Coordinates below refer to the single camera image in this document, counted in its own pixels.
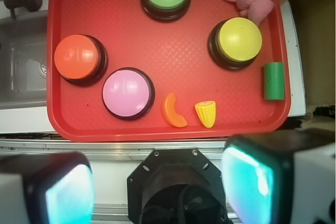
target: toy orange slice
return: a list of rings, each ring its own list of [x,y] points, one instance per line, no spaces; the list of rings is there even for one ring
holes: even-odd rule
[[[184,116],[175,111],[176,94],[167,94],[162,101],[162,114],[166,121],[174,127],[186,127],[188,125]]]

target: stainless steel sink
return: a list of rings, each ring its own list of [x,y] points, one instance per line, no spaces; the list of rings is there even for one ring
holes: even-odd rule
[[[47,11],[0,20],[0,109],[46,105]]]

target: yellow button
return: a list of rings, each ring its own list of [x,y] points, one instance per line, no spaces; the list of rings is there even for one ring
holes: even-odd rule
[[[259,28],[247,18],[229,19],[218,34],[218,44],[222,53],[237,62],[256,57],[262,43]]]

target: stuffed animal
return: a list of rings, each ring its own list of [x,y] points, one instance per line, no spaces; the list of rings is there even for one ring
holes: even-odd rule
[[[236,2],[241,17],[248,18],[257,26],[272,11],[274,3],[271,0],[226,0]]]

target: red tray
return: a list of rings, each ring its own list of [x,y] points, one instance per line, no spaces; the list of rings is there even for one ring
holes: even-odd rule
[[[275,130],[288,115],[290,88],[279,1],[273,1],[274,10],[259,26],[263,47],[257,59],[244,70],[228,71],[212,61],[207,39],[217,23],[238,16],[235,4],[192,0],[181,19],[161,23],[144,13],[140,0],[49,0],[47,100],[53,127],[76,142],[177,140]],[[107,50],[108,70],[92,86],[71,85],[56,70],[55,48],[71,34],[92,35]],[[263,66],[272,61],[285,65],[284,101],[263,99]],[[114,118],[101,98],[106,77],[123,67],[141,69],[155,86],[152,109],[135,121]],[[169,92],[176,93],[175,108],[187,119],[185,128],[170,126],[162,116],[162,99]],[[201,125],[194,109],[205,100],[217,103],[211,129]]]

